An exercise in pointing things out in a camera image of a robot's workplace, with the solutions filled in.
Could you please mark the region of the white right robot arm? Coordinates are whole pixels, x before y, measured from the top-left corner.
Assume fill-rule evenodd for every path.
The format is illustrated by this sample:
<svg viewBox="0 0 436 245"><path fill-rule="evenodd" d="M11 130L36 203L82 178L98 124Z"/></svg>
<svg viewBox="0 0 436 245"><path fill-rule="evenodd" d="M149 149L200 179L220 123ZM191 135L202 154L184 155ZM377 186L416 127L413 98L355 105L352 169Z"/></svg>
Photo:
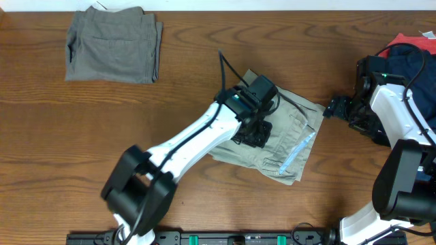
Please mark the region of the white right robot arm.
<svg viewBox="0 0 436 245"><path fill-rule="evenodd" d="M324 244L406 244L406 234L433 237L416 226L435 222L435 133L419 112L413 78L389 71L381 56L357 62L354 95L332 98L324 111L391 152L371 201L324 237Z"/></svg>

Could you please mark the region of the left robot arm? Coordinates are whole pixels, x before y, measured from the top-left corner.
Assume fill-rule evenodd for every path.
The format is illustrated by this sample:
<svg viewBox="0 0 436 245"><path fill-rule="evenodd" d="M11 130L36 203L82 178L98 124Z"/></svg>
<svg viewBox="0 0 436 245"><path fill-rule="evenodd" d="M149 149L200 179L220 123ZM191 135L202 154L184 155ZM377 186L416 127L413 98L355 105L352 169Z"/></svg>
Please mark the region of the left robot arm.
<svg viewBox="0 0 436 245"><path fill-rule="evenodd" d="M154 227L169 210L181 177L213 148L231 140L263 148L272 125L264 119L279 105L265 76L221 90L207 111L170 140L146 151L133 145L115 165L101 197L119 224L115 244L151 244Z"/></svg>

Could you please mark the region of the khaki beige shorts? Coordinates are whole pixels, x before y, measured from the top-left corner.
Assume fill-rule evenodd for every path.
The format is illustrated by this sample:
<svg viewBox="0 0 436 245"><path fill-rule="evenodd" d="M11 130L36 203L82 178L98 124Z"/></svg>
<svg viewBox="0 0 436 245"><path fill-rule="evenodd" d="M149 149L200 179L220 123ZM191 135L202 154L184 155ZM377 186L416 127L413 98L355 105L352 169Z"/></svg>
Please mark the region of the khaki beige shorts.
<svg viewBox="0 0 436 245"><path fill-rule="evenodd" d="M288 186L301 180L325 107L293 92L278 88L280 105L265 121L272 124L263 148L237 144L229 140L209 154L214 160L258 170L261 174Z"/></svg>

